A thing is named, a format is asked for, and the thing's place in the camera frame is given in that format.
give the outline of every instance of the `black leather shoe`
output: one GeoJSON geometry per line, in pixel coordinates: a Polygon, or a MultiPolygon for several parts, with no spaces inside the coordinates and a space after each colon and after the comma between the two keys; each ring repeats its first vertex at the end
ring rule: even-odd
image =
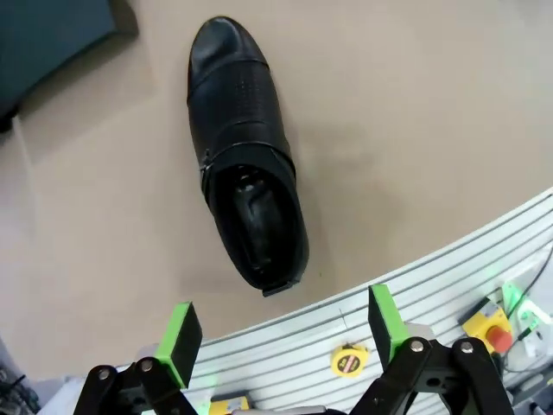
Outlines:
{"type": "Polygon", "coordinates": [[[232,262],[264,296],[300,281],[308,239],[269,66],[228,17],[205,22],[188,65],[201,190],[232,262]]]}

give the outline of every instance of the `beige table surface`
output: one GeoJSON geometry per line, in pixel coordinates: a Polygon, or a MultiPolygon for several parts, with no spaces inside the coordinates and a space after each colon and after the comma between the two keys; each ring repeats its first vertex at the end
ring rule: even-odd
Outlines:
{"type": "Polygon", "coordinates": [[[139,39],[51,79],[0,149],[0,335],[31,377],[131,360],[180,301],[205,337],[297,310],[551,185],[550,0],[131,4],[139,39]],[[188,129],[220,14],[269,60],[298,171],[311,256],[270,298],[226,255],[188,129]]]}

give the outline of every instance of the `green gripper pad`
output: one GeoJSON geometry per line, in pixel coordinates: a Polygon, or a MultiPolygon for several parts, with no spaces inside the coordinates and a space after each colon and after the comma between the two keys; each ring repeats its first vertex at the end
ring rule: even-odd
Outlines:
{"type": "Polygon", "coordinates": [[[201,337],[200,322],[192,303],[176,305],[155,357],[169,368],[181,388],[188,388],[201,337]]]}
{"type": "Polygon", "coordinates": [[[369,287],[369,325],[382,368],[386,369],[397,348],[409,338],[409,330],[385,284],[369,287]]]}

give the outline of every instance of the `screw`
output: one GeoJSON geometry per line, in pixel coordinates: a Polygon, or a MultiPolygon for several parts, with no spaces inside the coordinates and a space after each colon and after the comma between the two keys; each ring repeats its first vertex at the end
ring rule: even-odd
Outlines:
{"type": "Polygon", "coordinates": [[[98,373],[98,377],[100,378],[100,380],[106,380],[110,377],[110,371],[108,369],[102,369],[98,373]]]}
{"type": "Polygon", "coordinates": [[[469,342],[461,343],[461,352],[463,353],[472,353],[474,351],[473,345],[469,342]]]}
{"type": "Polygon", "coordinates": [[[142,369],[143,372],[148,372],[149,370],[151,370],[153,366],[154,364],[152,363],[151,360],[143,361],[140,364],[140,368],[142,369]]]}
{"type": "Polygon", "coordinates": [[[415,353],[422,352],[424,350],[424,345],[422,342],[414,340],[413,342],[411,342],[411,350],[413,350],[415,353]]]}

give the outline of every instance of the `yellow tape measure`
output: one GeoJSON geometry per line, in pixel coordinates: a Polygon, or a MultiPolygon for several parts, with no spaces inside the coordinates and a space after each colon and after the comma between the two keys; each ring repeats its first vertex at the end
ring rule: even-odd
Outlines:
{"type": "Polygon", "coordinates": [[[354,378],[358,376],[369,359],[369,351],[362,345],[340,346],[332,354],[332,370],[338,376],[354,378]]]}

